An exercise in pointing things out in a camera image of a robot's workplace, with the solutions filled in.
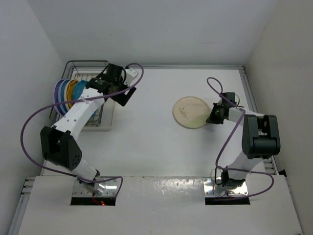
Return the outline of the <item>cream green plate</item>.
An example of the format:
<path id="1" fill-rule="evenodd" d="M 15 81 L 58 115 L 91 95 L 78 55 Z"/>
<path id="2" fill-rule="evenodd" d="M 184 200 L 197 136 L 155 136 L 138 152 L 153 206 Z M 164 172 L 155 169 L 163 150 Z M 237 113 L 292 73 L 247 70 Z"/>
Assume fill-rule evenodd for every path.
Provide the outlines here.
<path id="1" fill-rule="evenodd" d="M 172 109 L 175 121 L 188 129 L 198 129 L 206 124 L 212 109 L 205 101 L 195 96 L 179 99 Z"/>

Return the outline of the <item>teal dotted plate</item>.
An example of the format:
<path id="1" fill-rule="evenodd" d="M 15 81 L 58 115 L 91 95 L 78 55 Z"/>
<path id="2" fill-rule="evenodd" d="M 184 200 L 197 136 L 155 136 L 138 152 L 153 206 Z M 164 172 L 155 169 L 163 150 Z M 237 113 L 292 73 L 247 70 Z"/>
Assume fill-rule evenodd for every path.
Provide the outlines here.
<path id="1" fill-rule="evenodd" d="M 73 94 L 72 94 L 73 100 L 78 100 L 80 98 L 80 96 L 81 96 L 85 86 L 87 85 L 87 83 L 88 83 L 88 81 L 81 80 L 74 86 L 74 90 L 73 90 Z"/>

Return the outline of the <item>yellow dotted plate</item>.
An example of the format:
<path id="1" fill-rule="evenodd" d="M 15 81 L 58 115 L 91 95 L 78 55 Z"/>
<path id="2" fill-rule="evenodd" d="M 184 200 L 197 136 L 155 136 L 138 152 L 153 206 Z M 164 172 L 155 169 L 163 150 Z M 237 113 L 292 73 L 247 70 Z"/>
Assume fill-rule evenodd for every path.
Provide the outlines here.
<path id="1" fill-rule="evenodd" d="M 67 101 L 73 100 L 73 92 L 74 88 L 77 85 L 79 81 L 76 79 L 72 79 L 67 86 L 66 92 L 67 92 Z"/>

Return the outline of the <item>light blue plate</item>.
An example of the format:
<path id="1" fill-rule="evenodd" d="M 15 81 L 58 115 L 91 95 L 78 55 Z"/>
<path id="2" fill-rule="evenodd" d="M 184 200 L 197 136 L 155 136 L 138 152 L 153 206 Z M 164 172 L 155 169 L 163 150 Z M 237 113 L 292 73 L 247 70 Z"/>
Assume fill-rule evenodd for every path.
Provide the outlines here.
<path id="1" fill-rule="evenodd" d="M 66 90 L 66 85 L 70 82 L 70 79 L 63 79 L 60 86 L 59 86 L 59 91 L 58 91 L 58 99 L 59 102 L 64 102 L 64 94 L 66 94 L 65 90 Z M 61 110 L 63 112 L 63 115 L 66 114 L 67 112 L 67 108 L 65 104 L 61 104 L 60 105 Z"/>

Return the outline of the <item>purple plate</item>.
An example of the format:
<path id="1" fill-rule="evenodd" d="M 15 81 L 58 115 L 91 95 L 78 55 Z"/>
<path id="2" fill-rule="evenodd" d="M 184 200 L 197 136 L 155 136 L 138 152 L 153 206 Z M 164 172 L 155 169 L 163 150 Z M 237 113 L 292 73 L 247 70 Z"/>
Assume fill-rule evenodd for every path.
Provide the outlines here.
<path id="1" fill-rule="evenodd" d="M 54 87 L 54 90 L 53 90 L 53 101 L 54 101 L 54 103 L 58 103 L 58 102 L 59 102 L 59 101 L 58 101 L 59 87 L 60 87 L 60 85 L 61 85 L 63 82 L 64 82 L 63 79 L 59 80 L 59 81 L 56 83 L 55 87 Z M 64 112 L 62 111 L 60 105 L 54 106 L 54 109 L 55 109 L 55 111 L 56 111 L 59 115 L 61 115 L 61 116 L 64 115 Z"/>

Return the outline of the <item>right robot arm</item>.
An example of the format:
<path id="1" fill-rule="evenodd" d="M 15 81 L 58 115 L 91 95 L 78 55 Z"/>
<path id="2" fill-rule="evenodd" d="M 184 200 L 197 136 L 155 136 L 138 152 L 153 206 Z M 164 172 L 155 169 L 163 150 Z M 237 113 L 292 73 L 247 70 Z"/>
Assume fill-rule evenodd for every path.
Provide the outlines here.
<path id="1" fill-rule="evenodd" d="M 238 157 L 222 170 L 223 187 L 239 187 L 248 173 L 265 159 L 278 155 L 281 149 L 278 119 L 275 115 L 264 115 L 246 110 L 235 102 L 235 93 L 221 93 L 219 102 L 206 120 L 209 124 L 223 124 L 225 120 L 243 128 Z"/>

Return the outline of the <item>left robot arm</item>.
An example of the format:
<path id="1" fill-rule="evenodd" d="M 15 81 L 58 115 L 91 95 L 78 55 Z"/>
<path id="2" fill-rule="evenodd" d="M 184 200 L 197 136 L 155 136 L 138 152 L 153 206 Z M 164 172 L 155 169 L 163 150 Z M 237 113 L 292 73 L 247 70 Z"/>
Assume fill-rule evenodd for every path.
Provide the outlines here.
<path id="1" fill-rule="evenodd" d="M 134 80 L 143 75 L 130 65 L 126 67 L 109 63 L 97 76 L 83 87 L 78 98 L 71 101 L 72 107 L 51 127 L 40 132 L 43 158 L 56 166 L 67 169 L 85 185 L 98 184 L 100 173 L 84 159 L 77 143 L 79 134 L 87 121 L 109 98 L 125 106 L 136 91 Z"/>

